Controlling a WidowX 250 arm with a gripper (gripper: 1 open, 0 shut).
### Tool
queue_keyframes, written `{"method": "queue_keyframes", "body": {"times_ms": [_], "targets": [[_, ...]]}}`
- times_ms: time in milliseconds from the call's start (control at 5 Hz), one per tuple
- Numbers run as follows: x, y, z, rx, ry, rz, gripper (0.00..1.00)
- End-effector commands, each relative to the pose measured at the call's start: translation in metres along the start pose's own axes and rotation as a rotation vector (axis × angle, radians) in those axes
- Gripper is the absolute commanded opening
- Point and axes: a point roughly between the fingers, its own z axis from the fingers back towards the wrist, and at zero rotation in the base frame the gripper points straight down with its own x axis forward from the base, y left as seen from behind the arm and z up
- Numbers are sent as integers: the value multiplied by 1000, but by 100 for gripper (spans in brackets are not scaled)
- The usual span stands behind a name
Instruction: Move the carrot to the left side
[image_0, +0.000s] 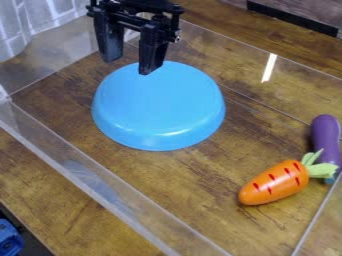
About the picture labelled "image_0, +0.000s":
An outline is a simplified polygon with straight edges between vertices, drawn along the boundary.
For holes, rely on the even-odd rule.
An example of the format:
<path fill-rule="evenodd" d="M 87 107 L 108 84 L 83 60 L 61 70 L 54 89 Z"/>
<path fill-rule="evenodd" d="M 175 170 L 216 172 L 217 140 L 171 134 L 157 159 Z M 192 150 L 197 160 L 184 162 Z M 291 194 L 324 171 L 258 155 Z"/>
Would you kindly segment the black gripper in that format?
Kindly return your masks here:
<path fill-rule="evenodd" d="M 168 42 L 180 40 L 183 7 L 171 0 L 89 0 L 100 56 L 105 63 L 123 56 L 124 26 L 140 31 L 139 73 L 148 75 L 161 65 Z"/>

